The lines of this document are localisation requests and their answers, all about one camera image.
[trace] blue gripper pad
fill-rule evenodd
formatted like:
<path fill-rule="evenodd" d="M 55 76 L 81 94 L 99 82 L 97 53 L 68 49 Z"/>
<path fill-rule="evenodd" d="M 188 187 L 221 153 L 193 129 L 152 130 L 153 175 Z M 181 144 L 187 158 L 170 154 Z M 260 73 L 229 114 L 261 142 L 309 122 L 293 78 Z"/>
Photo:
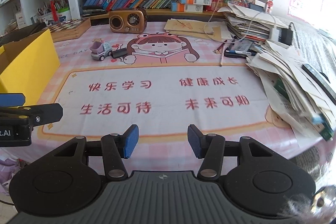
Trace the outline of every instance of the blue gripper pad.
<path fill-rule="evenodd" d="M 122 135 L 124 139 L 124 159 L 128 159 L 139 140 L 139 128 L 136 124 L 131 125 Z"/>
<path fill-rule="evenodd" d="M 199 131 L 195 125 L 191 124 L 188 126 L 187 136 L 188 142 L 193 149 L 195 156 L 198 159 L 204 158 L 206 151 L 204 151 L 201 146 L 201 139 L 204 138 L 203 133 Z"/>
<path fill-rule="evenodd" d="M 22 93 L 0 93 L 0 106 L 23 106 L 26 97 Z"/>

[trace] wooden shelf board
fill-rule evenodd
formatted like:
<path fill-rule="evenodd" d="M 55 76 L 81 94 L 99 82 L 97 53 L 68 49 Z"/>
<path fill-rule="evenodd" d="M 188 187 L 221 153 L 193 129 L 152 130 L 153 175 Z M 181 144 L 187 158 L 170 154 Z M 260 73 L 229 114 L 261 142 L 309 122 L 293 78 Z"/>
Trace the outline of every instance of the wooden shelf board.
<path fill-rule="evenodd" d="M 146 9 L 147 15 L 149 16 L 204 16 L 209 17 L 212 15 L 211 12 L 204 11 L 203 13 L 191 13 L 191 12 L 172 12 L 170 9 Z M 214 13 L 214 17 L 223 17 L 223 13 Z M 91 20 L 109 18 L 109 13 L 104 15 L 97 15 L 89 17 Z"/>

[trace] stack of paper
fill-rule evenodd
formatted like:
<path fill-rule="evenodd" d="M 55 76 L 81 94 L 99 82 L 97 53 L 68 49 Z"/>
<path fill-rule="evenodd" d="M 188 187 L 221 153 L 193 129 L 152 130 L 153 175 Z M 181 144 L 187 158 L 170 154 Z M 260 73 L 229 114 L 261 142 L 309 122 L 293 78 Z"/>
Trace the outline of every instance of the stack of paper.
<path fill-rule="evenodd" d="M 208 23 L 198 20 L 168 19 L 164 29 L 171 34 L 213 39 L 218 42 L 232 39 L 224 22 Z"/>
<path fill-rule="evenodd" d="M 266 41 L 255 48 L 259 53 L 247 58 L 248 66 L 260 77 L 272 110 L 291 125 L 297 139 L 298 134 L 330 139 L 336 106 L 302 69 L 307 61 L 282 43 Z"/>
<path fill-rule="evenodd" d="M 227 7 L 220 8 L 218 12 L 225 12 L 224 16 L 226 17 L 227 26 L 238 38 L 242 38 L 247 34 L 250 40 L 265 40 L 269 38 L 269 30 L 274 26 L 274 19 L 271 15 L 258 14 L 258 11 L 239 5 L 228 3 Z M 275 18 L 275 24 L 281 28 L 288 27 L 278 18 Z"/>

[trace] figurine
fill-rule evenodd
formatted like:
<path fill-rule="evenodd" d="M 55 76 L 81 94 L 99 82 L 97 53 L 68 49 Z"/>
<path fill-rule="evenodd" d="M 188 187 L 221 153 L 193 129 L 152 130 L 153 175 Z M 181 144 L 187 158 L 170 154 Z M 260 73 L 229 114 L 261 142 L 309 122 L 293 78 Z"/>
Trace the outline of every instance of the figurine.
<path fill-rule="evenodd" d="M 94 60 L 103 61 L 105 57 L 112 55 L 112 47 L 101 38 L 95 39 L 90 47 L 91 57 Z"/>

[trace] yellow cardboard box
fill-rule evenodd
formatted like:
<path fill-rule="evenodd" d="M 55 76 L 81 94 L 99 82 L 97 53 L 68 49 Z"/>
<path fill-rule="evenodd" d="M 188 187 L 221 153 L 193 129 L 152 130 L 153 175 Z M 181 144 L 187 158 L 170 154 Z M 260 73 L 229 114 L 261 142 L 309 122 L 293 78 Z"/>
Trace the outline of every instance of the yellow cardboard box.
<path fill-rule="evenodd" d="M 0 93 L 23 93 L 35 105 L 59 67 L 49 30 L 0 47 Z"/>

